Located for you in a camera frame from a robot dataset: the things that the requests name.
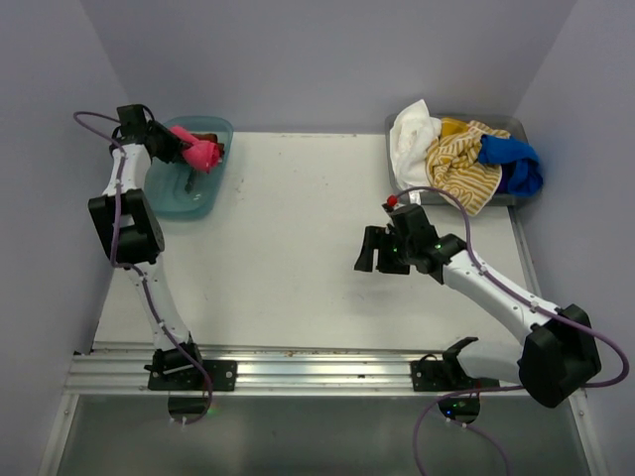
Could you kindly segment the teal translucent plastic bin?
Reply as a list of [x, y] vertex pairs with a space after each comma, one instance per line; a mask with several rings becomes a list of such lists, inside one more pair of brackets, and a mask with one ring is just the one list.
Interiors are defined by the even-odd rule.
[[212, 134], [222, 148], [219, 163], [208, 173], [155, 159], [145, 177], [144, 191], [158, 217], [180, 221], [203, 218], [214, 206], [229, 163], [233, 126], [214, 116], [181, 116], [164, 125], [182, 126], [193, 134]]

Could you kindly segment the pink towel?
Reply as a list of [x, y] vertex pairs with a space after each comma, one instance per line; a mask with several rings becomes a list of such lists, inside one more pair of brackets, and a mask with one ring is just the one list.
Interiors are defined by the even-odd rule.
[[192, 133], [182, 126], [173, 126], [170, 131], [185, 143], [182, 156], [195, 171], [208, 174], [224, 157], [224, 145], [213, 133]]

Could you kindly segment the brown microfiber towel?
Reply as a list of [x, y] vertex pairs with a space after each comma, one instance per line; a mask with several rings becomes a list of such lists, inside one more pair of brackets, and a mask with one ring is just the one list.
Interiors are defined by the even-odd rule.
[[206, 157], [222, 158], [224, 156], [224, 144], [220, 143], [214, 133], [194, 133], [195, 149]]

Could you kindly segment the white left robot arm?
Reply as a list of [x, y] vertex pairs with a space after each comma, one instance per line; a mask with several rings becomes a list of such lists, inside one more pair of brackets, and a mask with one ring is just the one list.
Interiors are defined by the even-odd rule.
[[155, 347], [147, 370], [195, 389], [205, 380], [206, 366], [169, 289], [163, 230], [143, 189], [152, 162], [175, 159], [184, 144], [145, 105], [118, 107], [115, 121], [107, 137], [113, 161], [109, 182], [88, 201], [88, 211], [111, 266], [127, 274], [147, 314]]

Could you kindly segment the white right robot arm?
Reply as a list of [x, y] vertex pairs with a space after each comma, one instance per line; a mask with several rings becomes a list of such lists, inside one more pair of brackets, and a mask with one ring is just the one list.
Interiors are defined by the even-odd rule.
[[599, 352], [583, 309], [559, 307], [489, 269], [465, 240], [439, 235], [420, 205], [387, 206], [385, 211], [387, 225], [364, 230], [356, 271], [408, 275], [416, 270], [475, 302], [516, 340], [504, 344], [465, 337], [438, 359], [414, 361], [415, 390], [505, 382], [554, 408], [599, 373]]

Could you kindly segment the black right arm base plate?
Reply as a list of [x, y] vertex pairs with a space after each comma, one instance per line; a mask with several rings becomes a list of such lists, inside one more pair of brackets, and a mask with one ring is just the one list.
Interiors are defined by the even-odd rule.
[[495, 379], [468, 377], [461, 370], [454, 370], [445, 361], [420, 359], [410, 362], [410, 376], [414, 392], [455, 392], [499, 388]]

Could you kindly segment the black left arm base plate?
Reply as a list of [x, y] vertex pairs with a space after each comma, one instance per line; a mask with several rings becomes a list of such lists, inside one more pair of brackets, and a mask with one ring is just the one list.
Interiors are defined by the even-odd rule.
[[[238, 365], [233, 360], [203, 360], [202, 368], [209, 377], [214, 392], [233, 392], [236, 387]], [[207, 389], [202, 372], [192, 364], [160, 374], [151, 365], [144, 369], [150, 373], [148, 389], [151, 391], [203, 391]]]

